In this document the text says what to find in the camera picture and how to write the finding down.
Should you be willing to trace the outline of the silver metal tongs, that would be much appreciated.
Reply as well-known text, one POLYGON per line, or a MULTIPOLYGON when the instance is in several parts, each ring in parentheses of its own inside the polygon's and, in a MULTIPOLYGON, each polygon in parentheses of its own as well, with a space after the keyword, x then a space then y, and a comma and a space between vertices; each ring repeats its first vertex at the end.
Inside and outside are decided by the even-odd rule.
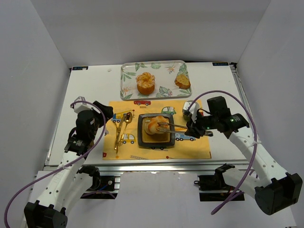
POLYGON ((207 136, 207 137, 214 136, 212 131, 205 130, 204 128, 198 128, 193 126, 190 126, 190 128, 188 128, 187 126, 165 123, 165 122, 158 122, 158 126, 156 127, 156 130, 164 133, 183 133, 187 136, 191 136, 194 138, 200 138, 203 136, 207 136))

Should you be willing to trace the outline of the orange twisted bread roll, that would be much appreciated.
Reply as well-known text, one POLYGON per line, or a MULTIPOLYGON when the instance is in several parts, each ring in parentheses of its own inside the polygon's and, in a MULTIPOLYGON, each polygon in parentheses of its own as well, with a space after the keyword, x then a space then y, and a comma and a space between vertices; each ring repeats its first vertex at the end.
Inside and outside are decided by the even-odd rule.
POLYGON ((170 130, 169 125, 159 125, 159 123, 169 123, 169 119, 163 116, 156 116, 145 122, 144 130, 149 135, 163 134, 163 130, 170 130))

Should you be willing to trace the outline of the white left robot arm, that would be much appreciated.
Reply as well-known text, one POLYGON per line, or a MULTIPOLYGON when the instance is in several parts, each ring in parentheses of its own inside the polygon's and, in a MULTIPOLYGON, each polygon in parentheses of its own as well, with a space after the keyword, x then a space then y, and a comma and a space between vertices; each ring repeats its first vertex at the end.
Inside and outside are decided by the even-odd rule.
POLYGON ((85 191, 96 190, 101 183, 99 169, 84 162, 100 142, 97 132, 105 130, 114 115, 113 108, 98 101, 80 100, 71 108, 77 114, 76 125, 69 133, 61 162, 40 196, 24 208, 29 228, 65 228, 70 211, 85 191))

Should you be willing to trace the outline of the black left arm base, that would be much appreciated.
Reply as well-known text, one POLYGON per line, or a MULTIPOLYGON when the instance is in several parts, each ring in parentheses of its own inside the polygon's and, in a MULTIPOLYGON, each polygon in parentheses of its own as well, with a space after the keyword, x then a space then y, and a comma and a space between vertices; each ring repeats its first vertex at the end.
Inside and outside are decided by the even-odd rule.
POLYGON ((77 171, 77 174, 86 174, 89 176, 89 182, 92 186, 88 188, 81 199, 115 199, 117 193, 113 193, 115 176, 102 176, 97 167, 83 166, 77 171))

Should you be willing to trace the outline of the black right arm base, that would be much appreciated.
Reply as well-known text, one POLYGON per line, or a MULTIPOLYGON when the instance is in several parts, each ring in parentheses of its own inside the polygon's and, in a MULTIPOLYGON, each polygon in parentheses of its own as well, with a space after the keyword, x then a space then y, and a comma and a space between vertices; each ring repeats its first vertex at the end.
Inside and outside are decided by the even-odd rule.
POLYGON ((200 202, 223 202, 231 195, 235 187, 227 185, 222 175, 231 168, 235 168, 235 166, 225 163, 216 168, 213 175, 198 176, 198 179, 194 181, 194 185, 199 188, 200 202))

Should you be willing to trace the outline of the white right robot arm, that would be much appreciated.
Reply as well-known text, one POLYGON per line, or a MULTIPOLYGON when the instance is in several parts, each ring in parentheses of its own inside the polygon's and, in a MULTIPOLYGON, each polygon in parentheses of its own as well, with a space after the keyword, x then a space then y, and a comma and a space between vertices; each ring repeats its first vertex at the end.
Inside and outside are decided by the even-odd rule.
POLYGON ((182 113, 188 118, 187 136, 212 136, 212 130, 223 133, 249 161, 249 168, 257 178, 245 175, 232 164, 215 169, 213 177, 195 181, 201 190, 224 189, 227 186, 255 199, 259 208, 272 215, 298 202, 303 180, 279 165, 254 135, 253 127, 241 114, 231 114, 224 97, 207 100, 208 115, 193 101, 184 103, 182 113))

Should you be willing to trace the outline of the sliced herb bread piece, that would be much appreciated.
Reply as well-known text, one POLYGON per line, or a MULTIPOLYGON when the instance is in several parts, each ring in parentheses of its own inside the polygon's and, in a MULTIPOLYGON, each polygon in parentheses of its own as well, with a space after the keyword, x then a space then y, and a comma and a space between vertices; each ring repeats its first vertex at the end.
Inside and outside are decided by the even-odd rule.
POLYGON ((184 74, 177 75, 175 80, 174 80, 174 83, 180 89, 189 89, 190 86, 191 86, 190 80, 184 74))

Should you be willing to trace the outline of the orange sugared bundt bread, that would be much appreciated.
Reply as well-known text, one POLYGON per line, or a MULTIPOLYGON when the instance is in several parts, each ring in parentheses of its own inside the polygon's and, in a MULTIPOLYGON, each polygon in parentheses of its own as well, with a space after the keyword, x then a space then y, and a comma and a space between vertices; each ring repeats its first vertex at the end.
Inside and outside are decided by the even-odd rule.
POLYGON ((136 77, 137 90, 142 95, 150 95, 155 90, 155 76, 144 72, 136 77))

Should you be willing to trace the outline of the dark green mug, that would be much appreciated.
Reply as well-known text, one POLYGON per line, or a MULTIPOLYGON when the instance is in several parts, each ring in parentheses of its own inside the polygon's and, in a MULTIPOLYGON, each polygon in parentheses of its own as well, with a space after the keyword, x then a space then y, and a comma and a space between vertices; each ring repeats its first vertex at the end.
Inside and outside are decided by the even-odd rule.
POLYGON ((192 117, 192 113, 188 110, 188 107, 192 103, 191 100, 186 101, 183 105, 182 114, 185 121, 189 121, 192 117))

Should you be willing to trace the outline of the gold knife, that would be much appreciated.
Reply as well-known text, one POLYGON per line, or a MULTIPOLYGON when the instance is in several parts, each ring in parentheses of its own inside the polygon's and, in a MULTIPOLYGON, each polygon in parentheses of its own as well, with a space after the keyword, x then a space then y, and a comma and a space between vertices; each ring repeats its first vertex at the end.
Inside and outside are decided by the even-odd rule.
POLYGON ((126 114, 123 114, 123 117, 121 118, 121 121, 120 121, 118 127, 116 128, 116 138, 115 138, 115 142, 114 142, 114 149, 115 149, 116 153, 118 153, 118 143, 119 143, 121 128, 122 128, 123 122, 125 120, 125 117, 126 117, 126 114))

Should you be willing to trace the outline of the yellow vehicle print placemat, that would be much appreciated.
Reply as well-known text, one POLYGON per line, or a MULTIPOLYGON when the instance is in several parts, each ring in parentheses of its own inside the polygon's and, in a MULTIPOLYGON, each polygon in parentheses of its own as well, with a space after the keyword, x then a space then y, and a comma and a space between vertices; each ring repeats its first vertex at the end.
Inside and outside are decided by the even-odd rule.
POLYGON ((175 134, 175 145, 161 150, 151 149, 138 145, 137 124, 140 114, 171 114, 174 123, 185 125, 182 115, 185 100, 138 100, 138 101, 111 101, 109 105, 114 109, 113 118, 106 124, 107 133, 104 136, 104 160, 157 160, 157 159, 210 159, 211 152, 207 137, 196 139, 183 133, 175 134), (131 112, 133 120, 128 124, 123 144, 114 149, 116 127, 123 114, 131 112))

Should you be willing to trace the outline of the gold spoon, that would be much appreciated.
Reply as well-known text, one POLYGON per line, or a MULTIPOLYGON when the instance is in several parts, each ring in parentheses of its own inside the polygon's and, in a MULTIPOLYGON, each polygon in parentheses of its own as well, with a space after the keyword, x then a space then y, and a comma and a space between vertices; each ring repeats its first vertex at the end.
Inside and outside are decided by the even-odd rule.
POLYGON ((127 112, 124 115, 124 119, 123 119, 123 122, 124 122, 125 126, 124 126, 124 129, 123 129, 123 132, 121 133, 120 140, 118 142, 119 146, 121 146, 123 144, 124 134, 125 134, 126 128, 127 128, 128 124, 130 124, 132 122, 132 120, 133 120, 133 114, 131 112, 127 112))

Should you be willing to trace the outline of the gold fork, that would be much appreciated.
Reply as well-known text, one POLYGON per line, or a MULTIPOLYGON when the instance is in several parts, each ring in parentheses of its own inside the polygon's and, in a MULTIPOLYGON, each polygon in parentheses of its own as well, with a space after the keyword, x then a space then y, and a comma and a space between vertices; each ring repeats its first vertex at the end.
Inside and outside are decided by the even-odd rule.
POLYGON ((116 133, 115 133, 115 142, 114 142, 114 149, 116 153, 118 153, 118 140, 119 139, 119 129, 116 127, 116 133))

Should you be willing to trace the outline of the black square amber plate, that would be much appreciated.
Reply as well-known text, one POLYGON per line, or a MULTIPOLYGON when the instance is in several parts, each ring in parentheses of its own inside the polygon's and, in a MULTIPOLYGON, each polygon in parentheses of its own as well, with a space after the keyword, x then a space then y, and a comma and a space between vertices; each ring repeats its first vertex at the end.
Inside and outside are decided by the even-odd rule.
POLYGON ((175 134, 174 133, 155 133, 148 134, 145 131, 145 126, 150 122, 150 120, 154 117, 162 116, 164 117, 170 124, 174 123, 173 116, 171 114, 161 114, 161 113, 153 113, 153 114, 140 114, 138 117, 137 124, 137 140, 138 145, 140 147, 147 147, 151 149, 160 148, 163 150, 167 147, 172 147, 175 145, 175 134))

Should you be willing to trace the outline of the blue label left corner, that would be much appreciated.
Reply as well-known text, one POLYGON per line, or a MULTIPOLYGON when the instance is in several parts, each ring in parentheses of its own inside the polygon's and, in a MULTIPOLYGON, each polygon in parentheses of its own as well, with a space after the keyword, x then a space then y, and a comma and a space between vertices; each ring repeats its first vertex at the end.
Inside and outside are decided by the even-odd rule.
POLYGON ((72 67, 73 71, 77 71, 77 70, 87 70, 88 66, 74 66, 72 67))

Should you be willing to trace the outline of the floral white serving tray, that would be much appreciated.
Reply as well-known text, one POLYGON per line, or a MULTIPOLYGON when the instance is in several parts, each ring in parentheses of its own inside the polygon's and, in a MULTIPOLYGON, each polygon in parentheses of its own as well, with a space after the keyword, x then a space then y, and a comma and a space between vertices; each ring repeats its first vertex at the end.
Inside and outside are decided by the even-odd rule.
POLYGON ((123 100, 190 97, 191 87, 182 89, 175 84, 179 75, 189 77, 187 65, 182 60, 125 63, 121 66, 120 96, 123 100), (136 77, 143 73, 155 76, 155 89, 149 95, 141 94, 137 89, 136 77))

